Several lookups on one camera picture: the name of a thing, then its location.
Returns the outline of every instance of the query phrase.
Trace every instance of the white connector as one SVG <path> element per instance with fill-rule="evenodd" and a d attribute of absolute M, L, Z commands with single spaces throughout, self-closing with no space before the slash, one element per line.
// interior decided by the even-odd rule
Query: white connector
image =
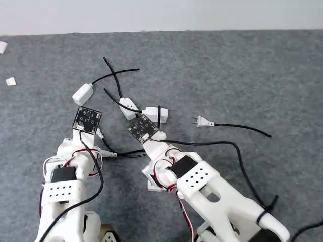
<path fill-rule="evenodd" d="M 93 85 L 91 83 L 85 83 L 83 86 L 79 88 L 79 90 L 77 90 L 73 94 L 72 98 L 77 105 L 83 106 L 87 102 L 87 100 L 90 99 L 92 94 L 93 94 Z"/>
<path fill-rule="evenodd" d="M 128 108 L 131 108 L 133 110 L 139 110 L 136 105 L 134 104 L 134 102 L 129 98 L 120 98 L 120 101 L 119 101 L 120 104 L 128 107 Z M 133 120 L 134 118 L 136 118 L 136 112 L 133 112 L 133 111 L 130 111 L 130 110 L 127 110 L 121 106 L 119 106 L 121 112 L 123 113 L 123 115 L 126 117 L 127 120 Z"/>
<path fill-rule="evenodd" d="M 147 107 L 142 111 L 142 114 L 147 116 L 151 121 L 158 122 L 158 107 Z M 162 108 L 160 110 L 160 122 L 166 123 L 168 119 L 168 109 Z"/>
<path fill-rule="evenodd" d="M 215 126 L 215 123 L 212 121 L 209 121 L 201 116 L 198 117 L 192 117 L 195 121 L 191 122 L 192 124 L 195 124 L 198 127 L 203 126 Z"/>
<path fill-rule="evenodd" d="M 100 150 L 100 153 L 102 154 L 102 157 L 103 158 L 106 158 L 106 157 L 116 157 L 117 156 L 116 153 L 110 152 L 108 150 Z"/>
<path fill-rule="evenodd" d="M 104 139 L 104 135 L 99 127 L 96 129 L 96 134 L 100 137 L 100 139 Z"/>

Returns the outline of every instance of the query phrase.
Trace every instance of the white plastic block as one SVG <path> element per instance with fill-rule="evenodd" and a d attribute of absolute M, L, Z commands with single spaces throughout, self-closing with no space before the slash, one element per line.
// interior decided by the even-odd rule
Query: white plastic block
<path fill-rule="evenodd" d="M 146 115 L 153 122 L 158 122 L 158 108 L 157 107 L 147 107 L 142 111 L 142 114 Z M 160 109 L 160 122 L 166 123 L 168 119 L 168 109 Z"/>
<path fill-rule="evenodd" d="M 0 54 L 3 54 L 5 53 L 5 50 L 7 48 L 7 43 L 3 42 L 3 41 L 0 41 Z"/>
<path fill-rule="evenodd" d="M 14 77 L 10 77 L 10 78 L 6 79 L 6 83 L 8 86 L 16 86 L 17 85 Z"/>
<path fill-rule="evenodd" d="M 117 242 L 115 236 L 112 232 L 107 232 L 102 240 L 102 242 Z"/>
<path fill-rule="evenodd" d="M 85 197 L 83 182 L 79 180 L 46 183 L 42 196 L 42 205 L 52 202 L 75 200 L 80 202 Z"/>
<path fill-rule="evenodd" d="M 191 197 L 217 175 L 219 173 L 212 166 L 202 161 L 178 179 L 177 186 L 181 187 L 187 197 Z"/>
<path fill-rule="evenodd" d="M 93 94 L 93 85 L 91 83 L 85 83 L 83 86 L 80 87 L 79 90 L 77 90 L 72 98 L 74 102 L 79 105 L 83 106 L 87 100 L 90 99 L 90 97 Z"/>
<path fill-rule="evenodd" d="M 138 110 L 138 108 L 136 107 L 136 105 L 133 103 L 133 101 L 127 97 L 127 98 L 120 98 L 120 101 L 119 101 L 120 104 L 128 107 L 128 108 L 131 108 L 131 109 L 134 109 L 134 110 Z M 133 120 L 135 117 L 136 117 L 136 113 L 133 112 L 133 111 L 129 111 L 129 110 L 126 110 L 125 108 L 119 106 L 121 112 L 123 113 L 123 115 L 126 117 L 127 120 Z"/>

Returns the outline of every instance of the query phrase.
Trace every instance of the black sensor module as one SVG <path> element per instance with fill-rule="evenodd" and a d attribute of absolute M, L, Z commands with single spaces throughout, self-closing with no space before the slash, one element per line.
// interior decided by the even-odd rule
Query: black sensor module
<path fill-rule="evenodd" d="M 141 115 L 130 125 L 128 131 L 143 144 L 158 131 L 158 127 L 145 115 Z"/>
<path fill-rule="evenodd" d="M 99 111 L 87 107 L 79 107 L 72 128 L 95 135 L 101 117 L 102 113 Z"/>

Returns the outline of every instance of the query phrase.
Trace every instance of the electrical plug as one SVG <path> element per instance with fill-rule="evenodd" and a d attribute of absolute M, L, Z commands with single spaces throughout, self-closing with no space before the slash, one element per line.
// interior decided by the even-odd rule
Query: electrical plug
<path fill-rule="evenodd" d="M 203 127 L 203 126 L 215 126 L 215 123 L 212 121 L 209 121 L 201 116 L 198 117 L 192 117 L 195 121 L 191 122 L 191 124 L 196 125 L 197 127 Z"/>

